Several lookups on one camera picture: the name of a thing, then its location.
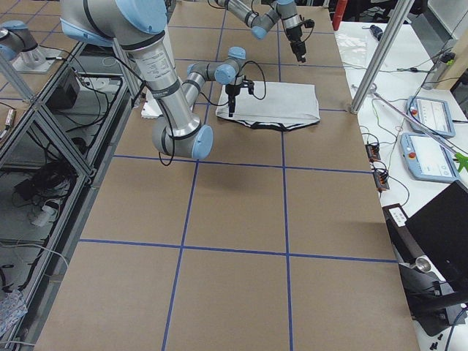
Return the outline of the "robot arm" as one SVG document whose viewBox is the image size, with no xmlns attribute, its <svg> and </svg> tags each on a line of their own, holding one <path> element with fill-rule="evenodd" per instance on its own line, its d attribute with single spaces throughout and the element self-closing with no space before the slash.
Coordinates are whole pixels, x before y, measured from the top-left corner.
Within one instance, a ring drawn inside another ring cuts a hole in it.
<svg viewBox="0 0 468 351">
<path fill-rule="evenodd" d="M 194 64 L 181 81 L 164 44 L 167 10 L 163 1 L 62 1 L 62 31 L 94 45 L 117 42 L 140 70 L 162 116 L 153 127 L 156 149 L 168 156 L 205 159 L 213 145 L 213 130 L 192 112 L 203 84 L 234 84 L 246 51 L 232 47 L 221 64 Z"/>
<path fill-rule="evenodd" d="M 255 11 L 253 4 L 248 6 L 239 0 L 215 1 L 214 4 L 208 1 L 208 4 L 232 13 L 250 28 L 257 39 L 263 39 L 276 24 L 281 23 L 297 62 L 306 62 L 306 41 L 312 34 L 315 23 L 311 18 L 305 19 L 298 13 L 295 1 L 272 1 L 269 10 L 263 14 Z"/>
</svg>

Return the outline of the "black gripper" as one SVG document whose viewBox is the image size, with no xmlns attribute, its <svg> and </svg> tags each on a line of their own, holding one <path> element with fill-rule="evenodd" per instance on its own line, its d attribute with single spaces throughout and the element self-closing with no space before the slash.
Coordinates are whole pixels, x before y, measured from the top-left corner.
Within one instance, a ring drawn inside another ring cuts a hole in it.
<svg viewBox="0 0 468 351">
<path fill-rule="evenodd" d="M 294 50 L 297 62 L 304 63 L 306 61 L 306 46 L 303 45 L 301 40 L 303 34 L 301 25 L 286 28 L 285 33 L 290 42 L 290 47 Z"/>
<path fill-rule="evenodd" d="M 225 86 L 225 92 L 228 96 L 228 116 L 233 117 L 235 113 L 235 98 L 241 93 L 243 83 L 239 84 L 227 84 Z"/>
</svg>

